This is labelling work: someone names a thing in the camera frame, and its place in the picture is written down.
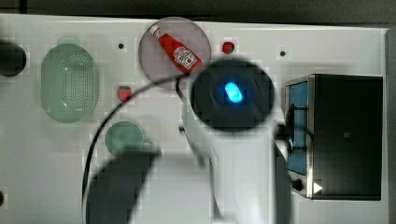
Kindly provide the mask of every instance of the black oven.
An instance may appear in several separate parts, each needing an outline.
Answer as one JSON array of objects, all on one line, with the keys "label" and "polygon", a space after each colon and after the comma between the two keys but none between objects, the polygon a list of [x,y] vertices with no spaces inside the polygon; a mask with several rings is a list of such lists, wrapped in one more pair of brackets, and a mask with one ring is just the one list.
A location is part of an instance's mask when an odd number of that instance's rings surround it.
[{"label": "black oven", "polygon": [[380,200],[382,77],[319,75],[285,86],[293,190],[309,199]]}]

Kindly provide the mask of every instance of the green strainer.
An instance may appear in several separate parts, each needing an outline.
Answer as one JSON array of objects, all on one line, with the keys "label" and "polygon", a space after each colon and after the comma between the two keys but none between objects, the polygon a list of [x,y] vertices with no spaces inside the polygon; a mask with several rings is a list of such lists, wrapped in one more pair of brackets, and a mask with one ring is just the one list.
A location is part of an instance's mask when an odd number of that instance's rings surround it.
[{"label": "green strainer", "polygon": [[62,123],[84,119],[99,94],[98,70],[91,55],[75,37],[61,37],[41,65],[41,104]]}]

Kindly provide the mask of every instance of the black cable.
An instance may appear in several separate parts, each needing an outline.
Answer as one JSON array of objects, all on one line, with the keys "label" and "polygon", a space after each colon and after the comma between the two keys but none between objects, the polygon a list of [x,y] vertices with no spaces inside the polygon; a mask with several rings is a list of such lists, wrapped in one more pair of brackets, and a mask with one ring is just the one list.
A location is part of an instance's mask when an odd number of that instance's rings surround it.
[{"label": "black cable", "polygon": [[170,82],[173,81],[175,79],[181,79],[182,77],[187,77],[189,74],[184,74],[184,75],[177,75],[177,76],[172,76],[172,77],[165,77],[163,79],[160,79],[158,81],[154,81],[149,83],[148,85],[142,87],[141,89],[138,89],[136,91],[134,91],[133,95],[131,97],[129,97],[125,102],[120,103],[119,105],[117,105],[116,108],[114,108],[111,113],[109,115],[107,115],[107,117],[103,120],[102,124],[99,126],[98,130],[96,131],[96,134],[94,136],[94,138],[92,139],[91,145],[90,145],[90,149],[88,151],[88,156],[87,156],[87,160],[85,161],[85,167],[84,167],[84,176],[82,179],[82,191],[81,191],[81,213],[83,213],[84,209],[83,209],[83,204],[84,204],[84,196],[86,194],[86,189],[87,189],[87,184],[88,184],[88,175],[90,173],[90,166],[91,166],[91,159],[92,159],[92,154],[93,154],[93,150],[95,148],[95,144],[99,138],[99,134],[100,132],[103,130],[103,128],[106,126],[107,122],[113,117],[113,115],[115,113],[117,113],[117,111],[119,111],[124,105],[126,105],[129,101],[131,101],[132,99],[134,99],[136,97],[136,95],[140,94],[143,91],[147,91],[149,88],[156,86],[156,85],[161,85],[163,83],[166,82]]},{"label": "black cable", "polygon": [[181,92],[181,90],[180,90],[180,80],[181,80],[182,78],[183,78],[183,77],[178,77],[178,78],[176,79],[176,83],[175,83],[176,93],[177,93],[178,97],[180,97],[181,100],[183,100],[183,98],[184,98],[183,92]]}]

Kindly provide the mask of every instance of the ketchup bottle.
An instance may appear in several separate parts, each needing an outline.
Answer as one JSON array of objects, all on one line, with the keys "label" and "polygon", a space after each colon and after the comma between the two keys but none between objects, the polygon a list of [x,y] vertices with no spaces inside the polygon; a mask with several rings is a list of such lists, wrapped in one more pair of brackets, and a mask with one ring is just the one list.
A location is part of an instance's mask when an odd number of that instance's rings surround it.
[{"label": "ketchup bottle", "polygon": [[183,73],[190,73],[194,68],[202,65],[201,59],[189,48],[175,40],[158,25],[153,25],[150,32],[165,50],[166,54]]}]

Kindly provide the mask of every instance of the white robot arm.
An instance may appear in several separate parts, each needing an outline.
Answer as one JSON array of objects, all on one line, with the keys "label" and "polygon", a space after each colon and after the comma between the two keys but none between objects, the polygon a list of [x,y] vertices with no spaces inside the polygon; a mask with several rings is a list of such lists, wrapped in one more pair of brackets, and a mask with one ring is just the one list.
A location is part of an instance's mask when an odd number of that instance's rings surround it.
[{"label": "white robot arm", "polygon": [[184,129],[195,153],[212,161],[220,214],[238,224],[276,223],[271,79],[240,60],[217,61],[191,75]]}]

